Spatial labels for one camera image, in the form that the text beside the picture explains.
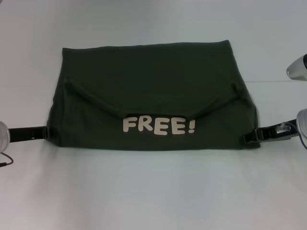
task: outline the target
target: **green fabric bag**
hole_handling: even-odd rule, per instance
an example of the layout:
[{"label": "green fabric bag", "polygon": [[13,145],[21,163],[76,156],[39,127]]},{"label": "green fabric bag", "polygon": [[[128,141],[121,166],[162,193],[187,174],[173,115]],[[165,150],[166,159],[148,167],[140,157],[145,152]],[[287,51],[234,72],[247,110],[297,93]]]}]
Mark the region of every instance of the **green fabric bag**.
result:
[{"label": "green fabric bag", "polygon": [[256,107],[229,41],[63,49],[48,126],[62,147],[252,149]]}]

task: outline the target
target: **dark green cloth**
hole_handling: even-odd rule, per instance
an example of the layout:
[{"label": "dark green cloth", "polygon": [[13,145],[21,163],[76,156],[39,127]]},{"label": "dark green cloth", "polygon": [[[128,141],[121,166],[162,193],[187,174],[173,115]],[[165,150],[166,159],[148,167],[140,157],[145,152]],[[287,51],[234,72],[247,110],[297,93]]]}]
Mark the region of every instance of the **dark green cloth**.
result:
[{"label": "dark green cloth", "polygon": [[[128,123],[127,117],[134,118]],[[150,119],[149,126],[139,127],[139,121]],[[47,125],[57,128],[53,143],[62,147],[260,147],[242,141],[243,134],[258,127],[257,112],[229,41],[64,48]]]}]

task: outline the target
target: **white background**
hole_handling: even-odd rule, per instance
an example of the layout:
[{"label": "white background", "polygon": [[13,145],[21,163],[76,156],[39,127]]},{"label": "white background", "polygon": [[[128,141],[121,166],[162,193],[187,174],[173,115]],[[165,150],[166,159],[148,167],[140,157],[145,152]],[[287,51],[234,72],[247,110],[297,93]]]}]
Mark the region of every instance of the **white background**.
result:
[{"label": "white background", "polygon": [[[3,0],[0,120],[46,124],[61,50],[230,40],[261,126],[296,118],[307,83],[303,0]],[[3,230],[305,230],[307,151],[130,152],[13,143],[0,169]]]}]

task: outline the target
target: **black cable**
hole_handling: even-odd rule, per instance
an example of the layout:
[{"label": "black cable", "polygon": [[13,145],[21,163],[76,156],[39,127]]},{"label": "black cable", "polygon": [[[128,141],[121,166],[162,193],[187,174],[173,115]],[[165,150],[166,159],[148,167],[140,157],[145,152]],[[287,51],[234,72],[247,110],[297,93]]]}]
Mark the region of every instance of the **black cable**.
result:
[{"label": "black cable", "polygon": [[304,141],[303,141],[303,138],[302,138],[302,135],[301,135],[301,133],[298,131],[297,127],[296,127],[295,125],[291,124],[290,122],[284,122],[284,123],[285,123],[286,125],[289,125],[290,127],[294,128],[294,129],[297,131],[298,136],[299,136],[299,138],[300,138],[300,140],[301,140],[302,145],[304,146],[305,149],[307,149],[307,146],[305,145],[305,143],[304,143]]},{"label": "black cable", "polygon": [[7,158],[9,158],[11,160],[10,163],[0,163],[0,167],[4,167],[4,166],[7,166],[7,165],[10,165],[10,164],[13,164],[14,163],[14,160],[12,157],[10,157],[9,155],[5,154],[4,152],[0,152],[0,154],[2,154],[3,156],[6,156]]}]

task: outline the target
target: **exclamation mark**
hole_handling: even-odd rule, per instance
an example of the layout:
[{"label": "exclamation mark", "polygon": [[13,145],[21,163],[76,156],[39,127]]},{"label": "exclamation mark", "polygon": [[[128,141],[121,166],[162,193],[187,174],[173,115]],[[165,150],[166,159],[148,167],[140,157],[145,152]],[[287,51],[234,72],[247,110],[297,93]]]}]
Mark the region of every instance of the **exclamation mark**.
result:
[{"label": "exclamation mark", "polygon": [[190,128],[189,133],[194,133],[195,120],[191,120],[191,121],[190,121],[190,126],[189,126],[189,128]]}]

